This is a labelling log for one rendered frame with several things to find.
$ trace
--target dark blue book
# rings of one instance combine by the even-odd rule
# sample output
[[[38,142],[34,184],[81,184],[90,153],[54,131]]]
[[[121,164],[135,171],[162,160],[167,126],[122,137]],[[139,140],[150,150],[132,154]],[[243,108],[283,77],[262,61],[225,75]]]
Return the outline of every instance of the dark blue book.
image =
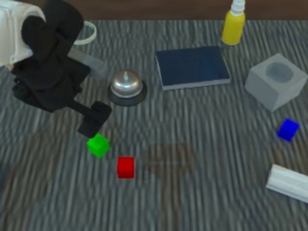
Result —
[[[157,51],[156,61],[163,90],[231,81],[219,46]]]

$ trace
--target circular hole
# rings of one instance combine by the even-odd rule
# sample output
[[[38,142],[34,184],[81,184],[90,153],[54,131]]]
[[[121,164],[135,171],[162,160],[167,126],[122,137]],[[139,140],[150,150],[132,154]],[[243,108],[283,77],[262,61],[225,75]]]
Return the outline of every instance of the circular hole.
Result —
[[[269,78],[280,83],[290,81],[294,75],[292,69],[282,63],[270,64],[266,69],[266,74]]]

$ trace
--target yellow bottle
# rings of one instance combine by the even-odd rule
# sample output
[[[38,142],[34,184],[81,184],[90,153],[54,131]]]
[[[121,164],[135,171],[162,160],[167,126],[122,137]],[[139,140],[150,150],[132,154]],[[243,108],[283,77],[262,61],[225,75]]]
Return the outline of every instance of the yellow bottle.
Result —
[[[241,41],[245,24],[245,0],[233,0],[227,13],[222,32],[222,41],[227,45],[236,45]]]

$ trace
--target brown background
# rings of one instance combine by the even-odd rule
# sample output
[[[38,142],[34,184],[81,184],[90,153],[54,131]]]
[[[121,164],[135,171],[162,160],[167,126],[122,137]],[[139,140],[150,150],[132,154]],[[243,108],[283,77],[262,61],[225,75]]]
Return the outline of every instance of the brown background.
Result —
[[[42,6],[44,0],[22,0]],[[246,0],[248,19],[308,19],[308,0]],[[223,19],[232,0],[67,0],[85,19]]]

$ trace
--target white ring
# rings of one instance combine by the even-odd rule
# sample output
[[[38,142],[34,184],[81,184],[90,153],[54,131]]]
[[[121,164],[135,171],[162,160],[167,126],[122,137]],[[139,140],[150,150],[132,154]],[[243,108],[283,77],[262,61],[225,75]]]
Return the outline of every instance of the white ring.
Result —
[[[93,32],[93,34],[89,38],[85,38],[85,39],[81,39],[81,40],[76,40],[74,42],[74,45],[76,45],[76,46],[81,46],[81,45],[89,44],[89,43],[93,42],[96,39],[96,37],[97,37],[97,28],[96,28],[96,26],[93,23],[85,21],[84,22],[84,26],[92,28],[94,30],[94,32]]]

